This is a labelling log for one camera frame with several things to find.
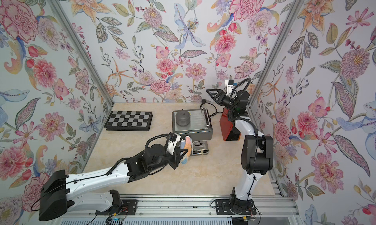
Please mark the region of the red capsule coffee machine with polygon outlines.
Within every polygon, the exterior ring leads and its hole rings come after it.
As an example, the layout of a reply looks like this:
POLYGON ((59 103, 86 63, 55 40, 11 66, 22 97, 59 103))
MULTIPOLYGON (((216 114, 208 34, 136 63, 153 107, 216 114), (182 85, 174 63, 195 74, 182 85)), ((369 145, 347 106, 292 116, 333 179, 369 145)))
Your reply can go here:
POLYGON ((219 120, 224 141, 239 141, 240 131, 228 120, 228 109, 224 109, 219 120))

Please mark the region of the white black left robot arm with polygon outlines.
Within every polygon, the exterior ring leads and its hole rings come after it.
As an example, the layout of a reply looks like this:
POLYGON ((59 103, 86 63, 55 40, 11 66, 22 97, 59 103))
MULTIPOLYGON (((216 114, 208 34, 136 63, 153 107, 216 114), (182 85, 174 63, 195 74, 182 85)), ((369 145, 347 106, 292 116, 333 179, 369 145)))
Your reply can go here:
POLYGON ((43 184, 35 202, 39 221, 50 221, 72 211, 95 210, 112 216, 123 210, 118 191, 98 193, 112 185, 128 184, 155 175, 170 166, 175 170, 192 149, 192 139, 175 133, 149 139, 144 150, 133 157, 123 157, 112 167, 81 174, 66 174, 59 170, 43 184))

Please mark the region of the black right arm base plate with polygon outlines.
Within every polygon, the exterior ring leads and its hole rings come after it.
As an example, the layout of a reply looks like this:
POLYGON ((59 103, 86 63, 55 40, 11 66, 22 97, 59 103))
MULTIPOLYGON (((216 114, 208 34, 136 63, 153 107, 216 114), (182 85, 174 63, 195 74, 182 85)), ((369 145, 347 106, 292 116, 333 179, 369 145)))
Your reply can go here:
POLYGON ((257 215, 257 210, 252 199, 241 201, 236 199, 231 202, 229 199, 216 199, 212 201, 211 207, 216 210, 217 215, 257 215))

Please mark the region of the grey steel coffee machine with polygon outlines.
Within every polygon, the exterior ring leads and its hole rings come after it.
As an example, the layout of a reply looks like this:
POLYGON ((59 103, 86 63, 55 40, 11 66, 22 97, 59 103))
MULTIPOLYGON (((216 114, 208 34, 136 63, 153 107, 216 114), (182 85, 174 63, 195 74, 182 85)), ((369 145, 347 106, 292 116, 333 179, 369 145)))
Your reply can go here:
POLYGON ((206 108, 173 111, 172 130, 183 138, 192 139, 193 156, 209 153, 208 141, 212 139, 213 127, 206 108))

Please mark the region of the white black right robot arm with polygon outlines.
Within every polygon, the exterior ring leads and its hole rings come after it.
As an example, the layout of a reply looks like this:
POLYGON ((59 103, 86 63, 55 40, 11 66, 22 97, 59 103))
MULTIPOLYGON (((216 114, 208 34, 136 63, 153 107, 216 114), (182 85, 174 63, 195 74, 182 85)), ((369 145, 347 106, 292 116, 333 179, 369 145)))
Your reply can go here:
POLYGON ((241 152, 243 176, 228 199, 215 199, 217 215, 256 216, 258 209, 252 199, 258 181, 273 167, 273 138, 264 135, 250 119, 248 86, 251 79, 239 83, 225 82, 226 89, 207 89, 210 98, 224 107, 223 115, 233 129, 244 137, 241 152))

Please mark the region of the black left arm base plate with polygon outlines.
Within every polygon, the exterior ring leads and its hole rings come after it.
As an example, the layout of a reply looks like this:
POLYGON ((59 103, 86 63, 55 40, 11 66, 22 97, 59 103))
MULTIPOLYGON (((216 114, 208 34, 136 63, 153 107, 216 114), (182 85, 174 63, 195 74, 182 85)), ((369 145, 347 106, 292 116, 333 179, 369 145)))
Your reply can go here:
POLYGON ((96 211, 95 215, 103 215, 103 216, 110 216, 110 215, 135 215, 136 209, 138 205, 138 200, 125 200, 122 199, 120 205, 112 205, 109 209, 105 211, 96 211))

